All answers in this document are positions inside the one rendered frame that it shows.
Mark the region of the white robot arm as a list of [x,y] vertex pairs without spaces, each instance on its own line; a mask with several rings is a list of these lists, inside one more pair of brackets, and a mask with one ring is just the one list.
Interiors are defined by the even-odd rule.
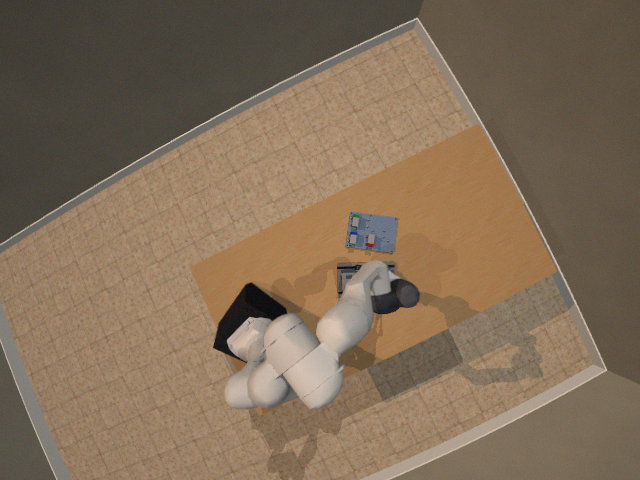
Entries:
[[226,382],[226,403],[234,409],[272,409],[300,398],[309,409],[326,407],[343,385],[340,356],[367,335],[374,313],[412,308],[419,299],[414,284],[375,260],[361,266],[318,321],[320,342],[295,313],[273,321],[249,317],[227,339],[229,349],[247,364]]

